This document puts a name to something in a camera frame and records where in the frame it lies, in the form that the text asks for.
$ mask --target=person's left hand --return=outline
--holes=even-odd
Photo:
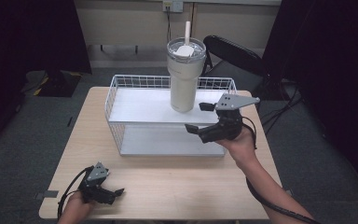
[[[94,201],[84,203],[81,192],[77,191],[69,197],[58,223],[79,223],[89,216],[94,207]]]

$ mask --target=table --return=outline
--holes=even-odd
[[[78,116],[48,190],[39,216],[57,217],[62,194],[84,168],[98,161],[109,169],[102,187],[125,188],[112,205],[97,204],[90,219],[238,220],[267,219],[261,204],[249,192],[245,176],[227,153],[224,157],[121,157],[104,117],[107,87],[94,87]],[[239,94],[250,95],[247,91]],[[272,177],[280,182],[254,105],[241,113],[257,128],[256,154]],[[79,180],[74,184],[76,189]]]

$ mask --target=white wire rack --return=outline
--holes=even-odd
[[[216,114],[200,111],[198,103],[216,103],[223,93],[236,94],[231,78],[200,77],[194,108],[179,113],[171,108],[170,77],[115,75],[105,117],[121,155],[223,156],[222,147],[202,144],[184,126],[216,123]]]

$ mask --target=human hand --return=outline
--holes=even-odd
[[[79,223],[89,216],[94,207],[94,201],[84,203],[81,192],[77,191],[69,197],[58,224]]]
[[[247,128],[242,128],[240,135],[234,140],[218,140],[217,144],[225,147],[237,166],[243,170],[246,164],[250,164],[257,160],[255,156],[255,143],[252,133]]]

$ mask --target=gray carpet floor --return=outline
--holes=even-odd
[[[0,133],[0,223],[55,223],[38,216],[41,201],[34,196],[48,188],[88,90],[109,86],[114,74],[164,76],[168,71],[96,68],[93,75],[81,78],[71,98],[36,97],[33,91],[26,92],[21,110]],[[42,76],[28,74],[30,83],[25,89],[32,88]],[[285,104],[262,102],[260,117]],[[283,113],[271,128],[267,139],[283,187],[322,223],[358,223],[358,176],[323,134],[318,120],[303,103]]]

